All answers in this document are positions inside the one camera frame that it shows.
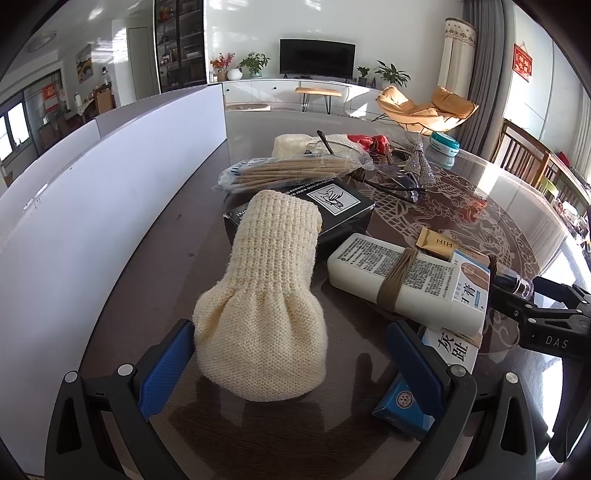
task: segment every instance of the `potted plant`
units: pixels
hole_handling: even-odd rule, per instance
[[[250,77],[261,77],[261,70],[267,66],[271,60],[264,53],[250,52],[245,59],[240,62],[241,67],[246,67],[251,74]]]
[[[406,84],[410,82],[410,75],[403,70],[397,70],[394,63],[391,63],[389,67],[383,61],[378,60],[378,63],[381,67],[376,69],[375,73],[379,73],[390,85],[406,87]]]
[[[357,67],[357,71],[361,74],[361,77],[358,80],[358,85],[367,87],[368,80],[366,77],[369,73],[369,67]]]
[[[220,53],[220,56],[216,59],[209,61],[212,64],[212,67],[217,70],[217,81],[223,82],[226,80],[226,72],[228,71],[228,67],[232,63],[234,58],[233,53],[229,53],[228,55],[224,56]]]

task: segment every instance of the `cream knitted mitten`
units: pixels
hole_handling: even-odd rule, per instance
[[[193,314],[210,380],[252,401],[298,397],[324,380],[326,325],[310,292],[321,226],[305,200],[272,190],[251,200],[226,274]]]

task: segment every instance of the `metal screw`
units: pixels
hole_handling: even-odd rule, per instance
[[[463,377],[466,375],[466,369],[461,365],[452,365],[449,370],[455,377]]]
[[[517,383],[519,381],[519,377],[515,375],[513,372],[507,372],[505,374],[505,378],[509,383]]]
[[[78,374],[74,371],[66,373],[64,380],[66,383],[72,383],[76,378],[78,378]]]
[[[117,369],[117,373],[122,377],[129,375],[132,371],[134,371],[134,366],[130,364],[123,364]]]

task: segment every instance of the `door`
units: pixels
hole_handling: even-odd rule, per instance
[[[137,100],[156,95],[152,77],[152,58],[150,39],[147,27],[129,28],[127,30],[127,42],[129,50],[129,62],[131,74],[134,78],[135,97]]]

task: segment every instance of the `curtain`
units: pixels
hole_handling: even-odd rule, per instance
[[[578,171],[587,182],[591,180],[591,100],[585,89],[581,92],[581,117],[579,131],[570,152],[571,167]]]
[[[480,108],[460,127],[457,140],[464,150],[481,155],[498,100],[505,54],[502,0],[466,0],[464,18],[478,34],[468,99]]]
[[[446,18],[439,86],[467,98],[474,67],[476,30],[463,20]]]

